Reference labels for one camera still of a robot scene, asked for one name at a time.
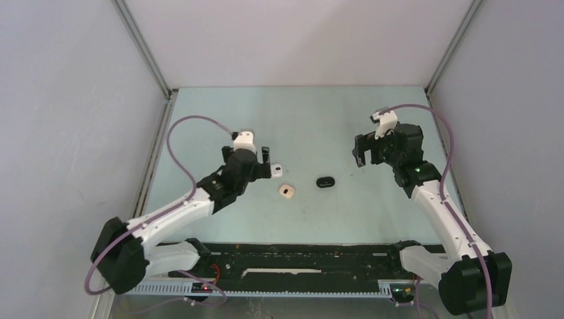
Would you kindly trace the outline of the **white earbud charging case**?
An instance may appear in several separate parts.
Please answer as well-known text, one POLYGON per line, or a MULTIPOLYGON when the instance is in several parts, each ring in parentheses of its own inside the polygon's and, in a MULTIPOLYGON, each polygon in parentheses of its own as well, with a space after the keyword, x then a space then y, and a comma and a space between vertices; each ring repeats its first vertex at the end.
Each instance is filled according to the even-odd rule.
POLYGON ((281 164, 270 165, 271 178, 280 178, 283 176, 283 168, 281 164))

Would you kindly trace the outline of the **black earbud charging case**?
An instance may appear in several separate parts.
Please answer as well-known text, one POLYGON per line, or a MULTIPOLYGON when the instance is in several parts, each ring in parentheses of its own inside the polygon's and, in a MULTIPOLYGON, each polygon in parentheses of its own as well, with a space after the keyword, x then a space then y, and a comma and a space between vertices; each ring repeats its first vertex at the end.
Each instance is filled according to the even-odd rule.
POLYGON ((336 180, 331 176, 320 177, 316 180, 316 186, 320 189, 330 188, 335 186, 336 180))

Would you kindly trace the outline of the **beige earbud charging case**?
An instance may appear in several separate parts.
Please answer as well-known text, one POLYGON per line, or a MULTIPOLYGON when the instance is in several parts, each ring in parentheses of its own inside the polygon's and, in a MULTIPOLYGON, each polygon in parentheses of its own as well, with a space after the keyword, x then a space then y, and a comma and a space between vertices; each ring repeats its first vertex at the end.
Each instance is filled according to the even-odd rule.
POLYGON ((279 194, 286 199, 291 199, 295 196, 295 188, 293 186, 283 184, 279 188, 279 194))

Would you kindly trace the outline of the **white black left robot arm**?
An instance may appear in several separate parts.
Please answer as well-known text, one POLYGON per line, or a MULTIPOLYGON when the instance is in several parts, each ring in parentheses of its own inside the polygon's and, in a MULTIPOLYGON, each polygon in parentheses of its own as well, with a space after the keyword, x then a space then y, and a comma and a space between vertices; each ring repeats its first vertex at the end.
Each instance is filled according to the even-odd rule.
POLYGON ((199 240, 167 243, 167 239, 234 203, 249 183, 283 173, 281 165, 270 163, 267 147, 262 149, 262 161, 246 149, 225 146, 222 153, 224 164, 179 199, 153 213, 127 221, 114 217, 104 224, 90 259, 108 289, 124 294, 149 276, 179 270, 197 277, 208 273, 209 252, 199 240))

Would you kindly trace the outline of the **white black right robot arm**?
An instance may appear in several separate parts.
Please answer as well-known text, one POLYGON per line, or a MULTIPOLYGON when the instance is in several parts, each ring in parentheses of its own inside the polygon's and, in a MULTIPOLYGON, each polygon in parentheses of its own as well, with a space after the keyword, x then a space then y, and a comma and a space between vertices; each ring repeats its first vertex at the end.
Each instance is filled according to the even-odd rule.
POLYGON ((441 259, 416 241, 401 241, 387 259, 388 272, 403 278, 413 273, 439 292, 446 310, 461 315, 504 306, 507 302, 512 262, 495 253, 470 227, 441 183, 434 164, 424 160, 424 134, 420 126, 397 124, 354 137, 352 155, 358 167, 385 163, 396 184, 429 220, 446 252, 441 259))

